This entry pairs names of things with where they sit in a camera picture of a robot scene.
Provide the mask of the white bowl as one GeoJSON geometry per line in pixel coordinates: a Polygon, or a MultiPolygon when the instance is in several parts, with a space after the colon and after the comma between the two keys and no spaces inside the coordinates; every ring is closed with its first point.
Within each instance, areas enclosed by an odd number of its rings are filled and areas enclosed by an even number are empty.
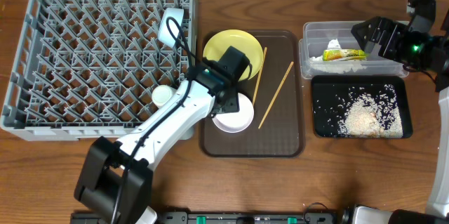
{"type": "Polygon", "coordinates": [[[214,125],[227,133],[238,133],[250,126],[254,117],[254,107],[251,100],[238,93],[239,111],[218,114],[212,118],[214,125]]]}

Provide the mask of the small white cup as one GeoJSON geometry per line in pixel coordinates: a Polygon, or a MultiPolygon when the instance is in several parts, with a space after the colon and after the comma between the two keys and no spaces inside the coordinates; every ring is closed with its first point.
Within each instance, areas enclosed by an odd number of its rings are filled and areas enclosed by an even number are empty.
{"type": "Polygon", "coordinates": [[[175,94],[176,90],[168,85],[157,86],[152,91],[152,102],[161,108],[164,106],[175,94]]]}

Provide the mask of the green snack wrapper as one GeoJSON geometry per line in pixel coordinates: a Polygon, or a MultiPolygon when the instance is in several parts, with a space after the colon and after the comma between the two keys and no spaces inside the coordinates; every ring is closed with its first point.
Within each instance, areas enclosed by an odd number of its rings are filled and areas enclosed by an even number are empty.
{"type": "Polygon", "coordinates": [[[323,61],[365,60],[367,54],[357,49],[328,49],[323,52],[323,61]]]}

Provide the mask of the rice food waste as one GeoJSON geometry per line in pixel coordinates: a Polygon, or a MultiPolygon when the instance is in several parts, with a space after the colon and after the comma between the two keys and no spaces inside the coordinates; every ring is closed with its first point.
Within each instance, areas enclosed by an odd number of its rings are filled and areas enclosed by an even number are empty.
{"type": "Polygon", "coordinates": [[[403,122],[391,84],[317,84],[316,133],[335,138],[402,138],[403,122]]]}

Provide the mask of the light blue bowl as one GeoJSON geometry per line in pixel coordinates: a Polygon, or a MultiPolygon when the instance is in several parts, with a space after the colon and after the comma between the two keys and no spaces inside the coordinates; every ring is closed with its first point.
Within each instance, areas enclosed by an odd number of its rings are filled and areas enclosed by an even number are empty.
{"type": "Polygon", "coordinates": [[[175,47],[176,39],[180,34],[180,29],[176,24],[181,25],[184,11],[181,8],[167,8],[160,22],[157,39],[170,48],[175,47]]]}

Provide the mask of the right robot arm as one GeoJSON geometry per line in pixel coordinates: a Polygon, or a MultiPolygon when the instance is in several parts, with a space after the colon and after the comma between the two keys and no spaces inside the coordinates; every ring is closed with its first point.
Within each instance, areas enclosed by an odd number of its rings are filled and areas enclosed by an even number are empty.
{"type": "Polygon", "coordinates": [[[351,34],[366,52],[375,52],[403,68],[433,78],[441,116],[436,175],[425,212],[448,217],[448,34],[432,36],[427,27],[413,27],[388,18],[374,17],[355,24],[351,34]]]}

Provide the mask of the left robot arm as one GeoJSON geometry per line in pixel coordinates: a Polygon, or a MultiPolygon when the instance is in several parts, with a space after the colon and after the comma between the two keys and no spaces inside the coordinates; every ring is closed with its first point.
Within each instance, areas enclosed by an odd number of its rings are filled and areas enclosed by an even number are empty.
{"type": "Polygon", "coordinates": [[[224,102],[240,74],[204,66],[189,69],[175,95],[131,133],[89,147],[74,198],[108,223],[155,223],[150,207],[154,170],[163,156],[216,102],[224,102]]]}

